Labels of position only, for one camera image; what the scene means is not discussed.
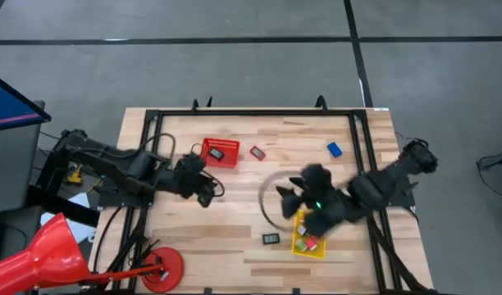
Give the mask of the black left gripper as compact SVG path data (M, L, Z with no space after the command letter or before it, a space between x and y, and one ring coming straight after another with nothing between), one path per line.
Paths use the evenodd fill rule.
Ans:
M189 153L183 155L174 168L178 194L182 197L197 194L197 201L203 208L209 207L217 187L216 183L202 174L205 166L205 161L199 155Z

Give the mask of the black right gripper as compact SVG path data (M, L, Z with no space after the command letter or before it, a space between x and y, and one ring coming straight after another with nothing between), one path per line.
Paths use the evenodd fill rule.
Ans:
M324 237L345 220L345 204L331 183L331 172L321 164L304 167L300 176L290 177L290 182L301 189L300 195L293 188L276 186L282 197L281 210L285 219L291 219L305 205L311 211L305 216L304 224L314 237Z

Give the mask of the red slotted plastic basket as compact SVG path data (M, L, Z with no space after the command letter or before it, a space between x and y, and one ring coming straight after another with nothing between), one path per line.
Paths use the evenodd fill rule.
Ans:
M210 148L217 148L224 152L225 156L221 161L217 161L208 155ZM200 156L206 162L206 166L235 168L240 152L240 142L221 138L204 138Z

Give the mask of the yellow slotted plastic basket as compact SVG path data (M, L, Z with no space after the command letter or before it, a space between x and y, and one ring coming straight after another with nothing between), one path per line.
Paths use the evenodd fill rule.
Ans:
M294 255L298 255L298 256L323 259L326 255L326 240L324 238L316 238L316 237L310 235L308 233L308 231L304 236L300 235L297 232L297 227L299 225L303 225L306 228L305 223L304 223L304 218L307 213L308 213L308 211L298 210L294 216L294 229L292 231L291 253ZM295 241L297 239L302 239L304 241L307 237L314 237L317 241L317 247L313 251L306 250L305 252L301 252L295 246Z

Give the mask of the yellow tool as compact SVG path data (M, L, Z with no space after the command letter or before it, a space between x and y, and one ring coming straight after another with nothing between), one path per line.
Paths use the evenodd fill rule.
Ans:
M77 166L72 172L67 174L66 182L68 184L77 186L81 186L83 184L84 181L83 181L81 166Z

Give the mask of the red desk lamp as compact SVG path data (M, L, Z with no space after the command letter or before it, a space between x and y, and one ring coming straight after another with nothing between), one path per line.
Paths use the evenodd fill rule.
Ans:
M145 259L146 266L122 272L94 274L71 232L66 217L59 213L34 236L30 245L0 261L0 295L68 284L104 284L141 277L147 289L166 293L178 286L185 274L181 254L160 247Z

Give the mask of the grey cabinet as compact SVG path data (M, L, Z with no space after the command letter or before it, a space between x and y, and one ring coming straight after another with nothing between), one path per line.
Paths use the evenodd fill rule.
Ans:
M0 130L0 212L25 205L40 126Z

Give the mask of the blue screen monitor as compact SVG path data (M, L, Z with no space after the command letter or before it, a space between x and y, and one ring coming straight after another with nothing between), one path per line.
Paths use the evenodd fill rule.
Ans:
M52 117L0 79L0 130L50 122Z

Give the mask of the black metal table frame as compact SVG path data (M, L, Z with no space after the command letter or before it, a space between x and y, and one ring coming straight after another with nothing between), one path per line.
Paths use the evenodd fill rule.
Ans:
M204 138L240 142L233 169L212 168L225 186L224 196L207 208L194 198L158 193L144 228L156 247L172 247L185 260L185 275L175 293L376 294L379 283L393 285L387 256L377 275L364 221L336 228L326 241L323 259L291 253L291 234L278 244L264 245L262 236L284 224L279 197L269 188L258 197L261 183L281 170L300 170L319 162L340 184L360 170L394 161L399 145L390 113L384 109L332 108L207 108L197 112L161 109L152 121L143 108L129 108L121 125L119 148L134 148L140 140L162 132L158 150L179 157L197 150ZM343 154L334 158L326 146L335 142ZM264 151L260 161L250 153Z

